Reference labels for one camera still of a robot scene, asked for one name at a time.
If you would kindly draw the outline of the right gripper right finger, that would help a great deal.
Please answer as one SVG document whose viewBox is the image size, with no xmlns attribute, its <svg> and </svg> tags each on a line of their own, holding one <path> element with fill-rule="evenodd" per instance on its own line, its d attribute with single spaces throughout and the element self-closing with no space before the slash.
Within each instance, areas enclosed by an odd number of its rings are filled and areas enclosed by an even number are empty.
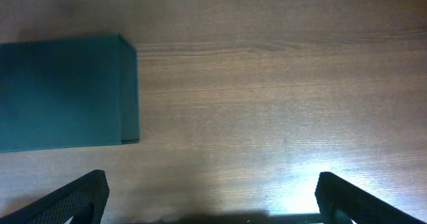
<svg viewBox="0 0 427 224">
<path fill-rule="evenodd" d="M 321 172 L 316 201 L 324 223 L 424 224 L 331 172 Z"/>
</svg>

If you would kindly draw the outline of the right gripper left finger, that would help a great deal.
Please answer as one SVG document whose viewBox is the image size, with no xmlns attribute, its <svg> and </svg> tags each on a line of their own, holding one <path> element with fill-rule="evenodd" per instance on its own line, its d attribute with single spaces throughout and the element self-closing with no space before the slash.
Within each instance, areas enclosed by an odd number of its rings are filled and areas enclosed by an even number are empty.
<svg viewBox="0 0 427 224">
<path fill-rule="evenodd" d="M 100 224 L 109 187 L 105 171 L 93 170 L 35 202 L 1 218 L 2 223 Z"/>
</svg>

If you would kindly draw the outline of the dark green box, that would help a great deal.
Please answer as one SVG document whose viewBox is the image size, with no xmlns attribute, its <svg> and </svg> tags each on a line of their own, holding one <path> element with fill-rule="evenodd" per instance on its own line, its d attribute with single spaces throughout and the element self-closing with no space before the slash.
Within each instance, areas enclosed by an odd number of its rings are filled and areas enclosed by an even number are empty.
<svg viewBox="0 0 427 224">
<path fill-rule="evenodd" d="M 137 52 L 118 34 L 1 45 L 1 151 L 137 143 Z"/>
</svg>

